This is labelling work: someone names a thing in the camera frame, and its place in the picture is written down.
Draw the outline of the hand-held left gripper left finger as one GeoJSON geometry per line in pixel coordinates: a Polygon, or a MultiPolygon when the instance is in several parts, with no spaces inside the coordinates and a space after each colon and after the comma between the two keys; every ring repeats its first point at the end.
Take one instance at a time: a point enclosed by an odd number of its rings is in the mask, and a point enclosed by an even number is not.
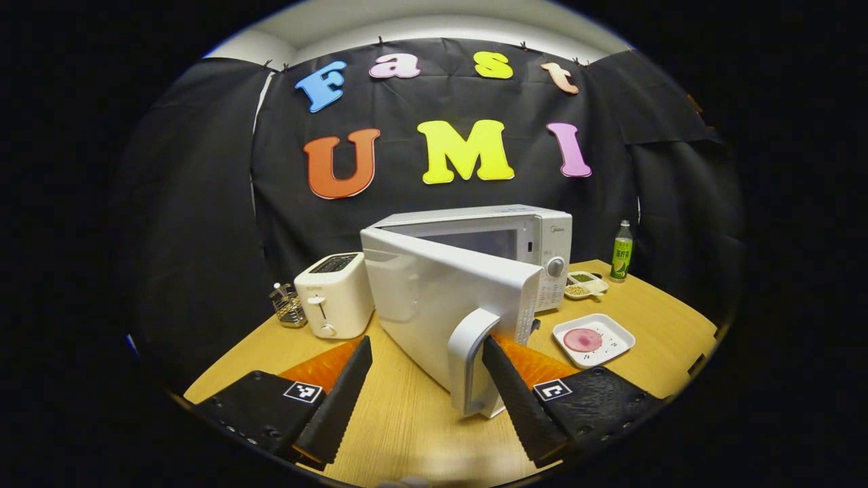
{"type": "Polygon", "coordinates": [[[273,456],[323,470],[334,463],[371,366],[365,335],[279,375],[253,370],[193,411],[273,456]]]}

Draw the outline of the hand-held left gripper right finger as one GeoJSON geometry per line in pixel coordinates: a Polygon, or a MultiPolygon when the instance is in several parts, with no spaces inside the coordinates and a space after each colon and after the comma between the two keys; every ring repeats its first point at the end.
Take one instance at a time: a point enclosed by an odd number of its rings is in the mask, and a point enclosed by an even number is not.
{"type": "Polygon", "coordinates": [[[601,365],[580,371],[501,335],[484,340],[481,361],[538,468],[588,460],[669,404],[601,365]]]}

